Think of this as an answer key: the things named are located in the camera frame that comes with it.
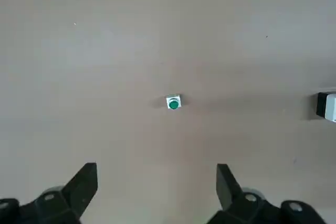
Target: white block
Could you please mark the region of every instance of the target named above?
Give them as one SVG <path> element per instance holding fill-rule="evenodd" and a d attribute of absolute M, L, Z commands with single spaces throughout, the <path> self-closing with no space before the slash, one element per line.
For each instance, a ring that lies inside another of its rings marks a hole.
<path fill-rule="evenodd" d="M 336 122 L 336 94 L 330 94 L 327 96 L 325 107 L 326 107 L 325 119 L 332 122 Z"/>
<path fill-rule="evenodd" d="M 166 97 L 167 107 L 170 110 L 177 110 L 182 107 L 181 96 L 179 94 L 169 95 Z"/>

